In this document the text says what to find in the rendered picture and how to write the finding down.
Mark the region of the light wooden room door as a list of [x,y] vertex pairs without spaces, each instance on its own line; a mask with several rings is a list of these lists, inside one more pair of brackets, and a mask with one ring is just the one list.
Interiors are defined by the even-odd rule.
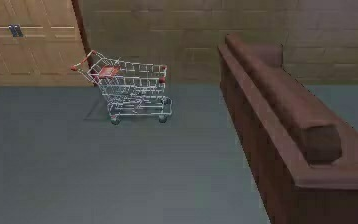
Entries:
[[89,50],[80,0],[0,0],[0,86],[87,86],[70,67]]

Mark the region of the brown sofa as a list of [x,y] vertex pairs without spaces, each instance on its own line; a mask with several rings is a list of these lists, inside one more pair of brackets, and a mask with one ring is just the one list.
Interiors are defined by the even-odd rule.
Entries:
[[220,88],[271,224],[358,224],[358,131],[283,68],[279,45],[228,34]]

